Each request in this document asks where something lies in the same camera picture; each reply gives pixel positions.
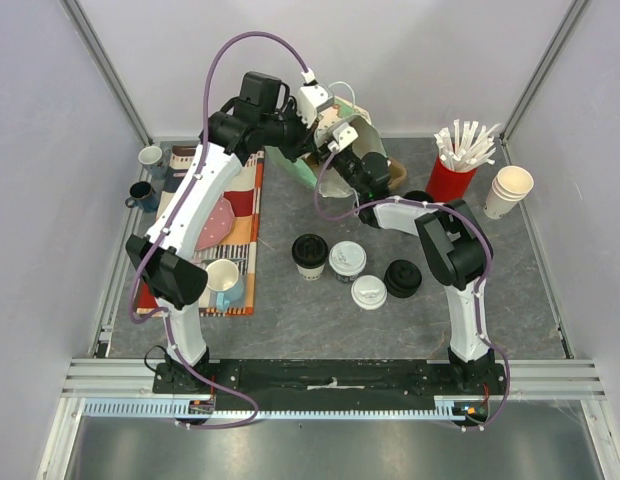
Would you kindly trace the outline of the green patterned paper bag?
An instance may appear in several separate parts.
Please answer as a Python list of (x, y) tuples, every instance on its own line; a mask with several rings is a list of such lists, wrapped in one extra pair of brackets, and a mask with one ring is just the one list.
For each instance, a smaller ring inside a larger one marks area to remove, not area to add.
[(389, 157), (367, 110), (337, 95), (318, 114), (312, 143), (296, 160), (267, 146), (266, 157), (290, 177), (324, 198), (355, 197), (364, 202), (389, 195)]

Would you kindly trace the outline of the white plastic cup lid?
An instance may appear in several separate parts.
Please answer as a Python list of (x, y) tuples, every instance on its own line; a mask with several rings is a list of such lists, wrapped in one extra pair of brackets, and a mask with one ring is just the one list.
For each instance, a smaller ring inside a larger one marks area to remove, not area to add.
[(359, 274), (365, 268), (366, 262), (366, 251), (356, 242), (341, 241), (330, 250), (329, 264), (339, 275), (352, 276)]

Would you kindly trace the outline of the black plastic cup lid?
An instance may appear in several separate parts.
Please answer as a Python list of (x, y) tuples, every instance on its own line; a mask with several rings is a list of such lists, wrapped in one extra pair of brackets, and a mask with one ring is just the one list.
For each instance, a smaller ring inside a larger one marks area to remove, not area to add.
[(291, 254), (298, 266), (313, 269), (325, 264), (329, 254), (329, 247), (321, 236), (304, 234), (293, 242)]

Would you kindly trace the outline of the brown pulp carrier stack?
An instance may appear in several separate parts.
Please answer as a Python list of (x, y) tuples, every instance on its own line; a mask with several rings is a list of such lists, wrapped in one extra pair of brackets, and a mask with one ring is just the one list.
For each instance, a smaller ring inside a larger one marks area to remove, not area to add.
[(388, 159), (388, 170), (390, 175), (388, 188), (390, 191), (395, 191), (406, 180), (407, 170), (401, 162), (392, 157)]

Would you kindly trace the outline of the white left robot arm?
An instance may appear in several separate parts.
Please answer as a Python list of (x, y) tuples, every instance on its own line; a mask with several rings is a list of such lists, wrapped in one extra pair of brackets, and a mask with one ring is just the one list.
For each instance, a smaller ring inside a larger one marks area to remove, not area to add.
[(155, 295), (164, 316), (168, 353), (180, 363), (175, 382), (188, 393), (201, 392), (210, 378), (200, 362), (207, 345), (198, 307), (207, 273), (191, 262), (199, 234), (252, 154), (273, 147), (294, 162), (315, 150), (318, 112), (332, 97), (313, 71), (302, 77), (302, 87), (291, 94), (276, 77), (246, 73), (239, 95), (204, 116), (194, 161), (159, 219), (144, 236), (132, 235), (126, 243), (137, 278)]

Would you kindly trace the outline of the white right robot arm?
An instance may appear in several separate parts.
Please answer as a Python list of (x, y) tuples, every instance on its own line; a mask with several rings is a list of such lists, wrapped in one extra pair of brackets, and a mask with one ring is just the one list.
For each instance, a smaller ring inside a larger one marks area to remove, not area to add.
[(461, 199), (429, 202), (389, 192), (388, 159), (377, 152), (358, 158), (351, 149), (332, 153), (332, 169), (355, 192), (354, 212), (364, 224), (416, 236), (432, 276), (446, 292), (451, 323), (448, 381), (457, 392), (473, 392), (484, 381), (481, 364), (494, 358), (486, 328), (484, 291), (493, 251)]

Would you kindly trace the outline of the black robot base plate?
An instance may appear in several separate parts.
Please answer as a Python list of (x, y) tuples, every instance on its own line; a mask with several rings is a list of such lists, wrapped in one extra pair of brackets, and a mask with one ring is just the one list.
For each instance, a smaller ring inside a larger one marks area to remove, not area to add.
[(429, 407), (437, 396), (505, 393), (504, 366), (490, 360), (475, 369), (426, 360), (211, 360), (197, 368), (215, 387), (193, 377), (185, 367), (166, 360), (152, 368), (152, 392), (206, 395), (223, 406), (250, 407)]

